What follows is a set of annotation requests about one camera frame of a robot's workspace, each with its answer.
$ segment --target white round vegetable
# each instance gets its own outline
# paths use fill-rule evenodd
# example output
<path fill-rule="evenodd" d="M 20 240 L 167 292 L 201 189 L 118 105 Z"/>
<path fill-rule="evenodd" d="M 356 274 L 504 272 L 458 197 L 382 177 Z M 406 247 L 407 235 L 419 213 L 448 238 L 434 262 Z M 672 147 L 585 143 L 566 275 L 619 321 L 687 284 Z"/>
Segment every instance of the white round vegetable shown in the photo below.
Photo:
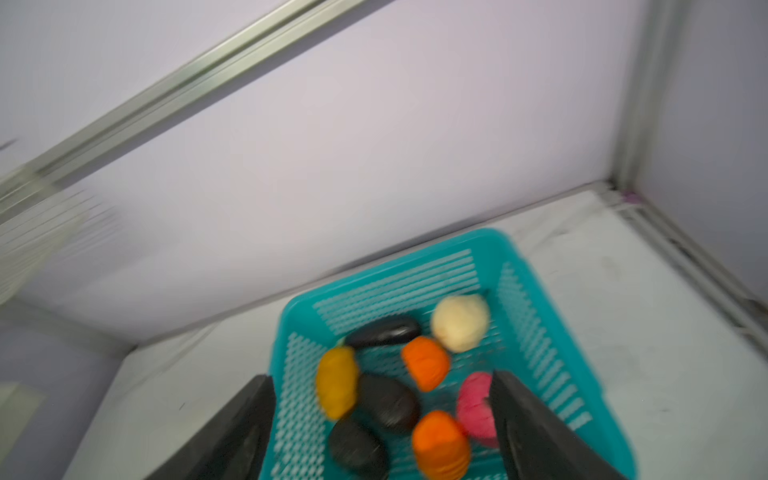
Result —
<path fill-rule="evenodd" d="M 437 304 L 430 326 L 446 349 L 461 353 L 480 345 L 490 319 L 491 311 L 482 296 L 447 296 Z"/>

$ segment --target yellow fruit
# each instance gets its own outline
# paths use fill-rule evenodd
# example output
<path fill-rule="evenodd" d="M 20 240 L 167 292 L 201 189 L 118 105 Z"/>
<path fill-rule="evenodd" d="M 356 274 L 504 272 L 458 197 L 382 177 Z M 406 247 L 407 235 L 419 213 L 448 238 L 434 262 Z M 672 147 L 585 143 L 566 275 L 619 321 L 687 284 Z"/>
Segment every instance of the yellow fruit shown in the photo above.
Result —
<path fill-rule="evenodd" d="M 320 359 L 315 378 L 317 399 L 328 418 L 338 420 L 355 407 L 359 376 L 352 347 L 337 346 Z"/>

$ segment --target red apple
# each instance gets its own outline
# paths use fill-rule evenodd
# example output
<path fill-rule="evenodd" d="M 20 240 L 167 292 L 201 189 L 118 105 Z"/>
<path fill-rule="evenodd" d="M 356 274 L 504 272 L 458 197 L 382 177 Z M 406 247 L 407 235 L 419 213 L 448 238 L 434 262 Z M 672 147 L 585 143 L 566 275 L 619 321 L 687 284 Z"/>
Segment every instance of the red apple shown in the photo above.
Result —
<path fill-rule="evenodd" d="M 456 419 L 470 437 L 486 447 L 498 448 L 496 426 L 488 395 L 491 392 L 491 374 L 472 373 L 458 391 Z"/>

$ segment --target eggplant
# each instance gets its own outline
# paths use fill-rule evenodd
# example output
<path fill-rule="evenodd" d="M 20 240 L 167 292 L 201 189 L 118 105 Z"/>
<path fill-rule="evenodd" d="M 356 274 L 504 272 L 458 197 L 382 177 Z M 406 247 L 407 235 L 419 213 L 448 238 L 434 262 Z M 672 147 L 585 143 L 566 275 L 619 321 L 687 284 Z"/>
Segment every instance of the eggplant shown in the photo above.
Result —
<path fill-rule="evenodd" d="M 357 382 L 357 399 L 358 409 L 387 432 L 408 435 L 422 416 L 419 396 L 388 376 L 363 373 Z"/>
<path fill-rule="evenodd" d="M 344 343 L 354 349 L 400 345 L 422 334 L 422 326 L 410 315 L 400 314 L 366 323 L 346 336 Z"/>
<path fill-rule="evenodd" d="M 389 454 L 384 443 L 349 416 L 340 419 L 331 429 L 328 453 L 340 467 L 366 480 L 389 477 Z"/>

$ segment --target marble surface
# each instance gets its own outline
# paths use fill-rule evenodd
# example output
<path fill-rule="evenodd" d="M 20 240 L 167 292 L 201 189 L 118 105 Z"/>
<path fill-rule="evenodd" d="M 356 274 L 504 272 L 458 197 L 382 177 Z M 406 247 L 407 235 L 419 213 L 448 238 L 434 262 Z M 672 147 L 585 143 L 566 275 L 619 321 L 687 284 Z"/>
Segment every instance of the marble surface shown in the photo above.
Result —
<path fill-rule="evenodd" d="M 640 478 L 765 477 L 768 366 L 595 192 L 482 226 L 509 235 L 533 266 L 597 373 Z M 151 473 L 266 371 L 289 300 L 129 355 L 65 478 Z"/>

